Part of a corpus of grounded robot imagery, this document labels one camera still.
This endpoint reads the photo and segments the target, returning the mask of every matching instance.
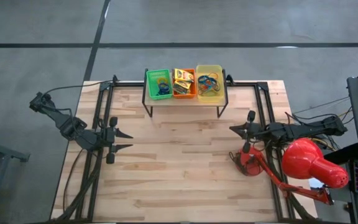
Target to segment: red lamp arm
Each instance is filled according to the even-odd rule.
[[[273,183],[283,192],[284,197],[288,197],[288,194],[290,193],[297,193],[305,197],[318,200],[328,205],[333,204],[333,201],[327,188],[322,188],[319,191],[315,191],[286,184],[284,182],[279,181],[279,179],[273,174],[262,154],[254,154],[254,159],[257,160],[263,170],[266,171],[266,173],[269,175]]]

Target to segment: plastic bin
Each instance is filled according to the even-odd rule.
[[[211,73],[216,73],[218,75],[216,81],[219,83],[219,91],[215,95],[208,95],[205,96],[200,94],[200,89],[198,86],[198,78],[203,75],[209,75]],[[197,97],[198,100],[202,102],[220,102],[224,98],[224,80],[223,80],[223,73],[222,67],[220,65],[198,65],[196,69],[196,87],[197,87]]]
[[[179,69],[192,73],[194,75],[194,78],[196,78],[196,71],[194,70],[194,68],[179,68]],[[172,71],[172,80],[173,80],[173,83],[175,83],[174,71]],[[195,97],[196,94],[197,94],[197,91],[196,91],[196,83],[195,82],[193,82],[190,85],[190,93],[188,93],[188,94],[179,94],[176,91],[173,91],[173,97],[175,97],[176,99],[189,99],[189,98]]]
[[[172,83],[168,69],[147,71],[146,75],[149,86],[149,95],[152,100],[163,100],[172,97]],[[157,96],[157,93],[160,91],[157,83],[159,78],[166,78],[168,80],[169,94]]]

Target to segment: red lamp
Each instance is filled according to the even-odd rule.
[[[320,148],[310,139],[295,140],[283,155],[283,171],[296,179],[316,178],[331,188],[344,187],[349,176],[345,169],[324,159]]]

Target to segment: green basket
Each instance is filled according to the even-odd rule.
[[[147,83],[149,84],[149,95],[152,100],[163,100],[172,97],[172,84],[168,69],[147,71]],[[157,96],[160,91],[157,80],[159,78],[166,78],[168,80],[169,94]]]

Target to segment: gray floor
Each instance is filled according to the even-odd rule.
[[[103,0],[0,1],[0,43],[92,43]],[[113,0],[101,42],[358,42],[358,0]],[[67,142],[53,123],[28,108],[38,91],[83,80],[90,49],[0,49],[0,142],[30,152],[13,162],[0,193],[0,223],[48,219]],[[99,49],[91,80],[114,74],[141,80],[144,68],[220,64],[237,80],[284,80],[292,111],[347,96],[358,76],[358,48]],[[80,89],[56,91],[60,107],[76,108]],[[300,116],[343,113],[345,101]],[[353,123],[336,138],[357,141]],[[319,216],[348,222],[342,205]]]

